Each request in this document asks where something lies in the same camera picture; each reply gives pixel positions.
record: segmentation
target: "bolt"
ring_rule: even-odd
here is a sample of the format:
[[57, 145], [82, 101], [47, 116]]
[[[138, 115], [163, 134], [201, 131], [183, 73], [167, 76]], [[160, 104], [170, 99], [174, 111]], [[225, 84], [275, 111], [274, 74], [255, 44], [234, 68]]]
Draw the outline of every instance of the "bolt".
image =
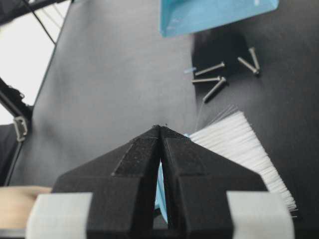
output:
[[255, 67], [250, 65], [247, 61], [245, 61], [243, 58], [238, 57], [238, 61], [241, 62], [244, 66], [246, 66], [249, 70], [251, 70], [255, 75], [259, 74], [259, 70], [257, 70]]
[[205, 70], [198, 71], [198, 72], [195, 73], [195, 75], [199, 76], [199, 75], [202, 75], [202, 74], [207, 73], [209, 71], [216, 70], [216, 69], [221, 68], [221, 67], [225, 67], [225, 63], [224, 62], [221, 62], [219, 65], [209, 67], [209, 68], [207, 68]]
[[191, 82], [192, 83], [202, 83], [202, 82], [212, 82], [212, 81], [220, 81], [221, 78], [220, 76], [219, 77], [216, 77], [216, 78], [209, 78], [209, 79], [201, 79], [201, 80], [192, 80]]
[[255, 64], [255, 67], [257, 70], [260, 70], [260, 65], [259, 65], [259, 62], [258, 62], [258, 59], [257, 59], [257, 55], [256, 55], [256, 51], [255, 51], [255, 48], [252, 47], [249, 49], [249, 52], [251, 54], [251, 57], [253, 58], [254, 60], [254, 64]]
[[207, 100], [226, 82], [226, 78], [222, 77], [221, 80], [207, 93], [207, 95], [203, 98], [203, 102], [206, 103]]

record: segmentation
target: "metal clip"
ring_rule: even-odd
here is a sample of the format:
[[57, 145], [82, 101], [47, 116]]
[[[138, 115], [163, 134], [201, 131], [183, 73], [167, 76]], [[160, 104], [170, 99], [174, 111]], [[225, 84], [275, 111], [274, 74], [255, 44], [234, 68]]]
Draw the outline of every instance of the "metal clip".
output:
[[28, 134], [28, 126], [24, 117], [18, 116], [13, 119], [13, 124], [16, 133], [16, 140], [18, 142], [23, 142], [25, 136]]

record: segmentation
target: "human hand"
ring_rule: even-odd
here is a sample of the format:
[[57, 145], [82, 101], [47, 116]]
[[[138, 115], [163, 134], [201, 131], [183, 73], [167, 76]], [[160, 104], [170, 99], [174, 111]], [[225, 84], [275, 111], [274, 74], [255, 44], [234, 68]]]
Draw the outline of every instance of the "human hand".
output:
[[38, 186], [0, 187], [0, 229], [22, 229], [39, 194], [51, 188]]

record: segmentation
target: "black cable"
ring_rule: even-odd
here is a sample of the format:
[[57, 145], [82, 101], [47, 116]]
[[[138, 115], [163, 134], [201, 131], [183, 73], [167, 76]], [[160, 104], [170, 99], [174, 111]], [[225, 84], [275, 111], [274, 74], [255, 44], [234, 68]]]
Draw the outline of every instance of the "black cable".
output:
[[42, 26], [43, 30], [45, 31], [45, 33], [47, 34], [47, 36], [50, 38], [50, 40], [53, 42], [53, 44], [55, 45], [55, 41], [53, 40], [53, 38], [51, 37], [51, 35], [49, 34], [49, 32], [47, 31], [47, 29], [45, 28], [45, 26], [43, 25], [42, 21], [39, 19], [39, 17], [35, 14], [35, 12], [32, 10], [32, 8], [30, 7], [29, 3], [26, 0], [21, 0], [25, 7], [32, 12], [32, 14], [34, 15], [34, 17], [38, 20], [38, 22], [40, 23], [40, 25]]
[[22, 142], [19, 142], [17, 147], [16, 147], [16, 149], [15, 149], [15, 153], [14, 153], [14, 156], [13, 156], [13, 159], [12, 159], [12, 163], [11, 163], [9, 172], [7, 174], [7, 178], [5, 180], [4, 186], [9, 186], [9, 184], [10, 184], [11, 177], [13, 175], [13, 170], [14, 170], [15, 164], [16, 164], [16, 162], [18, 160], [18, 156], [19, 156], [19, 153], [21, 151], [21, 148], [22, 148]]

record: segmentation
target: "small blue piece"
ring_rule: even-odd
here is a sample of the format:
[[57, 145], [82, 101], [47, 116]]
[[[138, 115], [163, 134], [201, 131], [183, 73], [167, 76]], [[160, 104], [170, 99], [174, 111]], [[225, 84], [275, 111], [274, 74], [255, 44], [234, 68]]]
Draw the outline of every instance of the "small blue piece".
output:
[[164, 220], [167, 222], [166, 200], [163, 180], [163, 170], [161, 163], [159, 164], [158, 183], [156, 186], [155, 209], [159, 208]]
[[192, 73], [192, 72], [196, 71], [196, 69], [197, 69], [196, 67], [190, 67], [190, 68], [184, 70], [184, 74]]

